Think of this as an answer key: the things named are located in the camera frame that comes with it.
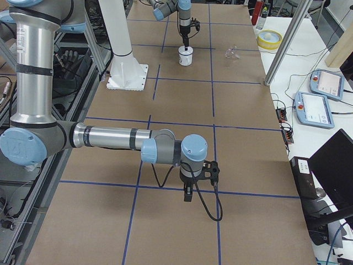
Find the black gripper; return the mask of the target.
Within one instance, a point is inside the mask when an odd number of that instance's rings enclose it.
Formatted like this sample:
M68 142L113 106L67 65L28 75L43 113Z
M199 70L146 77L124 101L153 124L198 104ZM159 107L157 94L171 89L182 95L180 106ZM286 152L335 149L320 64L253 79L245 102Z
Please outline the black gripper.
M184 183L184 202L192 201L192 193L194 184L197 182L196 178L180 175L181 181Z
M188 50L190 32L191 32L190 28L181 28L181 37L184 44L184 50Z

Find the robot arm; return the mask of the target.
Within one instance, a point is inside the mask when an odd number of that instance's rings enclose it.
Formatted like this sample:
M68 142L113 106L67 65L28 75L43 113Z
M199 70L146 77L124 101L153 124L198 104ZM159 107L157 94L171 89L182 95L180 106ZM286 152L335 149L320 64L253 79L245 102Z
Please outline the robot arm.
M58 121L51 113L54 35L65 25L85 22L83 1L10 1L17 25L17 111L1 135L11 162L30 166L70 148L134 150L145 163L180 168L184 199L192 200L205 178L207 142L197 134L179 141L167 129L142 130Z
M179 33L182 37L185 51L189 48L189 34L191 32L191 1L188 0L151 0L148 3L153 8L153 14L157 21L161 21L169 15L177 12L179 16Z

